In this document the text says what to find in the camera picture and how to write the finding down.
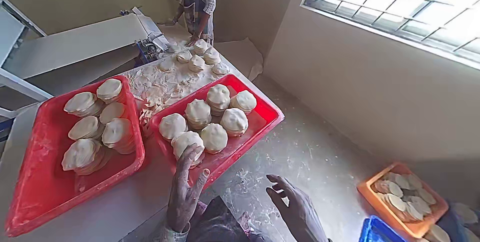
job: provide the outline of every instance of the concrete floor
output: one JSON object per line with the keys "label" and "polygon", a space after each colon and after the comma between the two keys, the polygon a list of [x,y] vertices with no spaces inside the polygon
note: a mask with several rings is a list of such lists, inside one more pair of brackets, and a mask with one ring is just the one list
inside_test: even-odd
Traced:
{"label": "concrete floor", "polygon": [[[265,188],[265,175],[287,177],[307,193],[325,233],[335,242],[356,242],[363,220],[373,209],[356,185],[388,165],[353,144],[322,117],[264,75],[254,84],[277,104],[285,120],[255,144],[200,197],[221,196],[235,218],[247,211],[251,227],[273,241],[294,242]],[[123,241],[138,241],[163,217],[160,211]]]}

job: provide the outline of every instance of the window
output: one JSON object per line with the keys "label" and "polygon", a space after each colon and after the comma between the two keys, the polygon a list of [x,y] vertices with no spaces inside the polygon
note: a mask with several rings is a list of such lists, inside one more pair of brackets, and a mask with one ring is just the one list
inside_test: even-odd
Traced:
{"label": "window", "polygon": [[304,6],[480,62],[480,0],[304,0]]}

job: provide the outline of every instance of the person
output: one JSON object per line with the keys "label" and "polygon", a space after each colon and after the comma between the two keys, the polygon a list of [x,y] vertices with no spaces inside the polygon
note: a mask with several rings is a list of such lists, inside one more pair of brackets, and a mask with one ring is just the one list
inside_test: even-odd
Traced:
{"label": "person", "polygon": [[180,0],[175,17],[159,24],[175,25],[185,13],[187,29],[191,34],[186,45],[193,46],[199,39],[213,45],[213,12],[216,5],[216,0]]}
{"label": "person", "polygon": [[[220,197],[206,206],[199,202],[210,171],[204,169],[193,187],[188,185],[188,172],[194,157],[201,151],[197,144],[189,145],[177,161],[173,177],[166,221],[158,225],[150,241],[271,241],[266,236],[248,237]],[[266,192],[278,208],[282,219],[298,242],[331,242],[325,236],[320,219],[310,197],[284,177],[267,175],[274,183]],[[288,205],[282,200],[287,198]]]}

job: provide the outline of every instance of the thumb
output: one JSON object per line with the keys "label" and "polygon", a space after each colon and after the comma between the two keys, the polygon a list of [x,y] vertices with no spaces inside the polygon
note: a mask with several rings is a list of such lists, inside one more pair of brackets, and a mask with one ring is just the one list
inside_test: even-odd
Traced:
{"label": "thumb", "polygon": [[267,188],[267,194],[272,199],[273,204],[278,208],[278,211],[282,215],[282,218],[285,219],[286,213],[288,211],[288,206],[283,202],[282,197],[275,192],[272,188]]}
{"label": "thumb", "polygon": [[203,169],[203,172],[201,172],[201,175],[198,177],[197,182],[191,188],[191,197],[195,198],[195,201],[198,201],[198,198],[202,193],[202,189],[204,188],[205,183],[207,183],[207,178],[209,175],[210,175],[210,170]]}

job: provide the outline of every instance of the hand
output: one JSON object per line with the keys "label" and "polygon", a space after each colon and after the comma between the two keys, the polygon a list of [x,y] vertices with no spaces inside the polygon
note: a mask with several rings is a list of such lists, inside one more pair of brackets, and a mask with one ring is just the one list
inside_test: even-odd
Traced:
{"label": "hand", "polygon": [[197,206],[198,198],[207,182],[209,169],[204,169],[197,182],[191,188],[188,186],[188,170],[190,165],[201,151],[201,147],[196,143],[185,148],[177,161],[177,171],[173,176],[172,189],[170,191],[170,200],[166,211],[166,222],[168,226],[177,233],[182,233],[187,223],[192,218]]}
{"label": "hand", "polygon": [[[310,197],[283,177],[267,175],[267,178],[276,183],[266,190],[293,237],[302,242],[328,242]],[[288,198],[288,206],[282,198]]]}
{"label": "hand", "polygon": [[186,44],[187,47],[191,47],[195,44],[200,39],[200,35],[197,35],[195,33],[194,35],[191,36],[190,41]]}
{"label": "hand", "polygon": [[178,21],[176,19],[167,19],[166,21],[159,21],[157,24],[164,24],[166,26],[174,26]]}

